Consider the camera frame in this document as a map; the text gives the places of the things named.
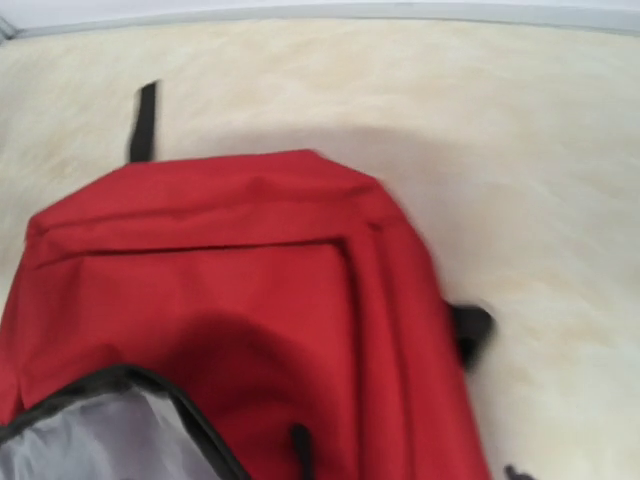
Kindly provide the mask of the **red backpack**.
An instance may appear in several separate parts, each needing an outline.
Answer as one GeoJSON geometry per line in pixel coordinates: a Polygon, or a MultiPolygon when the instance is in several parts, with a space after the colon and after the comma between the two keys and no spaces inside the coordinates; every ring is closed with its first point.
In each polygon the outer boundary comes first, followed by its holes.
{"type": "Polygon", "coordinates": [[[5,479],[486,479],[446,302],[374,178],[302,150],[129,162],[33,216],[1,321],[5,479]]]}

